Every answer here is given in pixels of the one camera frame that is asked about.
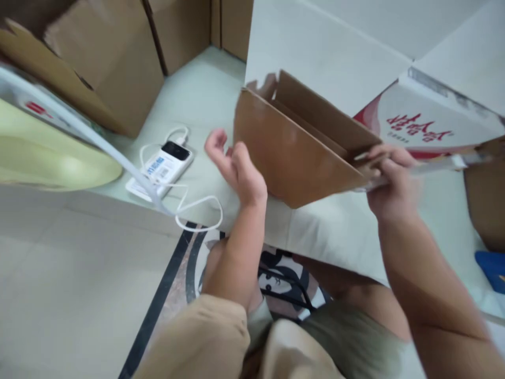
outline chinese characters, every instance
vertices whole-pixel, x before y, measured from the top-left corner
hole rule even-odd
[[[393,118],[388,118],[386,121],[391,125],[391,129],[394,131],[403,131],[405,128],[405,131],[407,132],[408,135],[414,136],[418,133],[422,134],[422,140],[423,142],[432,142],[432,141],[441,141],[445,136],[454,136],[454,133],[452,131],[446,131],[446,132],[433,132],[429,131],[428,127],[434,123],[434,121],[430,121],[424,124],[417,123],[417,119],[421,117],[421,114],[418,113],[414,117],[408,117],[407,115],[404,115],[403,117],[400,117],[400,115],[393,117]],[[393,136],[394,138],[398,139],[399,141],[409,143],[409,141],[402,136],[398,135],[397,133],[389,132],[389,136]]]

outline person's left hand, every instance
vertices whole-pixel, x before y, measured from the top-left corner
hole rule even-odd
[[[267,185],[261,173],[251,162],[249,152],[243,142],[229,147],[226,154],[224,146],[228,136],[224,129],[215,129],[205,142],[205,151],[217,166],[223,178],[235,190],[242,206],[266,204]]]

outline digital display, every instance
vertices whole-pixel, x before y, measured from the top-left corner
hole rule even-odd
[[[182,146],[177,145],[172,141],[168,141],[165,145],[163,145],[161,150],[163,150],[168,155],[171,155],[172,157],[180,161],[185,161],[190,154],[188,150],[186,150]]]

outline white tile floor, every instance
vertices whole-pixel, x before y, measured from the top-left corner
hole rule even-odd
[[[99,195],[0,187],[0,377],[117,377],[180,234]]]

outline person's right hand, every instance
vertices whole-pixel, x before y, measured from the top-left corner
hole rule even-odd
[[[205,142],[205,151],[217,166],[223,178],[235,190],[242,206],[266,205],[267,185],[256,169],[243,142],[229,147],[226,154],[224,146],[228,136],[224,129],[210,132]]]
[[[419,183],[409,173],[409,168],[418,162],[403,147],[392,145],[374,146],[368,153],[373,159],[380,154],[388,153],[379,165],[382,175],[389,184],[369,192],[368,205],[379,221],[401,221],[417,214]]]

